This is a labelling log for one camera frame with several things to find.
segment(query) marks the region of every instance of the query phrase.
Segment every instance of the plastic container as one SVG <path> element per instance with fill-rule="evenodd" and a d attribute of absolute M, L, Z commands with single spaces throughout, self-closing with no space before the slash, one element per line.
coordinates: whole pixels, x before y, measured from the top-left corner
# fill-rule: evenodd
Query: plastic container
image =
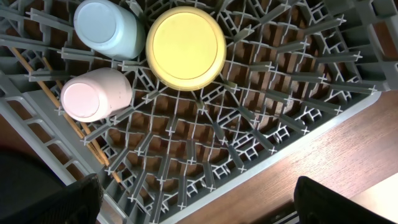
<path fill-rule="evenodd" d="M 133 59 L 145 46 L 145 30 L 134 14 L 107 0 L 83 1 L 73 23 L 85 45 L 115 60 Z"/>
<path fill-rule="evenodd" d="M 223 68 L 223 31 L 206 12 L 176 7 L 154 22 L 146 42 L 148 64 L 155 75 L 176 90 L 198 90 Z"/>
<path fill-rule="evenodd" d="M 71 79 L 61 92 L 63 109 L 82 122 L 114 115 L 129 106 L 131 98 L 129 81 L 111 68 L 100 68 Z"/>

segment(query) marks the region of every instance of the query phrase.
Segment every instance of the wooden floor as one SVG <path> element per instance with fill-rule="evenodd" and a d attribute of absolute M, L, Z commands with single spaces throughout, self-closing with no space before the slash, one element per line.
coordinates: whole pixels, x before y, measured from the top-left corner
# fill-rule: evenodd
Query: wooden floor
<path fill-rule="evenodd" d="M 350 198 L 395 173 L 398 91 L 390 91 L 369 108 L 180 223 L 252 223 L 292 200 L 301 175 Z"/>

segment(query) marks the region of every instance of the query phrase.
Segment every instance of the black object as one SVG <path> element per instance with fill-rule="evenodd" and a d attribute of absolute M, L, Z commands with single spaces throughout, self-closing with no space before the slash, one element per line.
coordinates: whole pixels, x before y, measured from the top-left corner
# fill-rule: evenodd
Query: black object
<path fill-rule="evenodd" d="M 308 177 L 299 177 L 294 205 L 300 224 L 393 224 Z"/>
<path fill-rule="evenodd" d="M 102 198 L 97 176 L 90 174 L 0 222 L 93 224 L 100 212 Z"/>

